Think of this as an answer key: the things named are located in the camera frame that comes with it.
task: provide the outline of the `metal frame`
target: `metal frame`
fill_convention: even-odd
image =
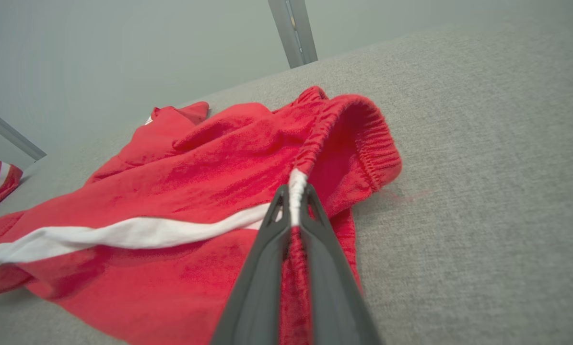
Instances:
[[[318,60],[304,0],[268,0],[291,68]]]
[[[16,131],[15,128],[10,126],[10,124],[5,122],[2,118],[0,118],[0,135],[9,140],[34,160],[40,160],[46,156],[45,152],[23,136],[19,131]]]

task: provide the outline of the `metal bar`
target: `metal bar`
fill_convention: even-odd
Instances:
[[[39,160],[46,156],[45,152],[23,136],[19,131],[16,131],[15,128],[10,126],[10,124],[5,122],[2,118],[0,118],[0,135],[9,140],[34,160]]]
[[[318,60],[304,0],[268,0],[291,68]]]

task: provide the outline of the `white stripe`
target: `white stripe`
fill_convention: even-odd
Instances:
[[[280,208],[280,210],[278,211],[278,214],[276,215],[276,218],[274,221],[278,221],[280,219],[282,219],[282,208]],[[260,225],[263,223],[263,220],[264,219],[261,219],[259,221],[255,221],[254,223],[248,225],[246,227],[246,229],[255,229],[255,230],[260,229]]]
[[[1,171],[0,171],[0,188],[1,188],[5,184],[5,181],[7,180],[7,175],[10,174],[10,168],[12,168],[12,166],[1,161],[0,163],[1,163]]]
[[[268,208],[269,203],[250,207],[214,224],[163,218],[131,218],[99,229],[39,228],[14,242],[0,243],[0,265],[43,260],[95,245],[159,249],[207,240],[234,229],[258,230],[257,222],[263,219]]]
[[[299,225],[301,216],[299,214],[301,209],[301,198],[304,194],[305,185],[308,181],[308,175],[295,168],[291,171],[291,176],[288,180],[288,193],[289,193],[289,209],[291,210],[291,227]]]

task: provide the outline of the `gray fabric surface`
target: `gray fabric surface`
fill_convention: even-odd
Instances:
[[[385,114],[403,171],[354,208],[363,288],[388,344],[573,345],[573,1],[408,35],[212,94],[269,108],[310,85]],[[52,155],[0,216],[71,192],[144,118]],[[0,344],[116,344],[24,290]]]

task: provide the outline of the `gray upholstered surface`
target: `gray upholstered surface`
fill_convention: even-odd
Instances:
[[[368,96],[401,176],[355,207],[367,301],[389,344],[573,345],[573,2],[449,26],[212,94],[270,108],[318,84]],[[70,192],[121,147],[46,157],[0,216]],[[0,344],[115,344],[23,290],[0,296]]]

